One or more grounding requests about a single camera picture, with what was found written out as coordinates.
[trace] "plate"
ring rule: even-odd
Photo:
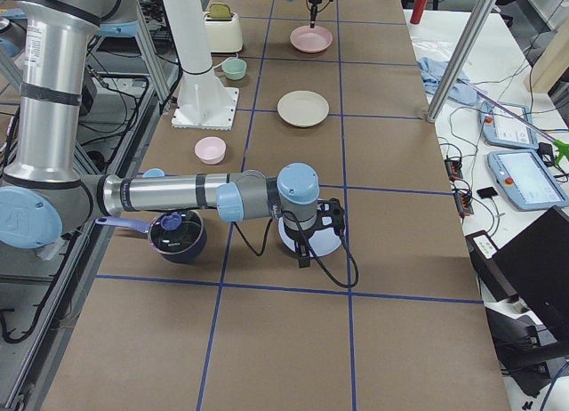
[[[288,124],[300,128],[318,125],[328,116],[328,101],[319,93],[294,91],[284,95],[276,105],[278,115]]]
[[[332,44],[332,33],[324,27],[302,26],[295,28],[291,33],[291,43],[302,52],[322,52]]]
[[[332,220],[328,217],[323,218],[323,223],[327,224]],[[278,219],[278,234],[283,240],[284,244],[288,249],[294,252],[294,241],[286,236],[285,233],[285,222],[282,218]],[[317,253],[319,257],[333,253],[341,245],[340,238],[334,233],[334,229],[325,229],[317,231],[312,238],[309,239],[309,243]]]

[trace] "green object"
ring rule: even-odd
[[[225,77],[230,80],[243,79],[247,71],[247,63],[240,58],[229,58],[223,61],[221,69]]]
[[[211,4],[208,16],[211,20],[231,20],[231,10],[226,4]]]
[[[569,160],[569,144],[565,144],[561,140],[555,140],[553,141],[553,145],[557,147],[557,150],[559,150],[559,154],[555,159],[556,164],[559,165],[559,162],[561,162],[561,159],[563,159],[563,157],[566,157],[567,160]]]

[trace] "red cylinder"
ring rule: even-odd
[[[419,24],[421,22],[421,16],[423,11],[425,11],[425,6],[427,6],[428,0],[416,0],[415,6],[413,7],[413,14],[411,15],[411,23]]]

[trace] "pink plate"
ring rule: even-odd
[[[324,27],[302,26],[291,33],[291,43],[299,51],[322,52],[332,43],[332,33]]]

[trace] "pot handle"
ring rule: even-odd
[[[150,223],[148,222],[121,217],[101,217],[95,220],[95,223],[103,226],[126,227],[127,229],[136,230],[144,235],[148,233],[148,228],[150,227]]]

